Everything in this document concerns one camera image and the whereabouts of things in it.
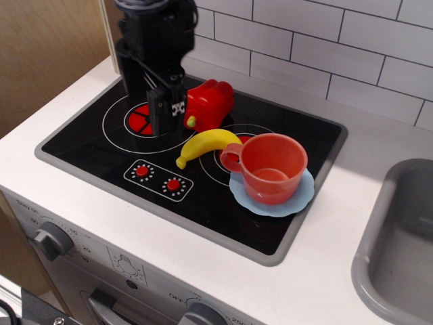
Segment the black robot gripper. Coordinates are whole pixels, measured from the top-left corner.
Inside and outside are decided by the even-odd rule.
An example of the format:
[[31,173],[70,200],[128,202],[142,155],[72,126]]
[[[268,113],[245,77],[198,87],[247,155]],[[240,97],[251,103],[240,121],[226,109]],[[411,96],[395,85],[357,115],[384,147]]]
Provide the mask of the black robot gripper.
[[147,100],[153,136],[183,125],[187,106],[181,60],[194,48],[194,1],[117,1],[124,14],[116,54],[131,100]]

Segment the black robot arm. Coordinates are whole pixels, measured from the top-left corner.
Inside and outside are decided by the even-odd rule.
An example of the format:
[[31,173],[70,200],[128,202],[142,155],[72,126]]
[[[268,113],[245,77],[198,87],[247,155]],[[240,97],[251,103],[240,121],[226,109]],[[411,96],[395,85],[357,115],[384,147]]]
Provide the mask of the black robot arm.
[[123,12],[116,56],[125,91],[145,100],[154,136],[181,128],[187,105],[181,61],[194,48],[194,1],[117,1]]

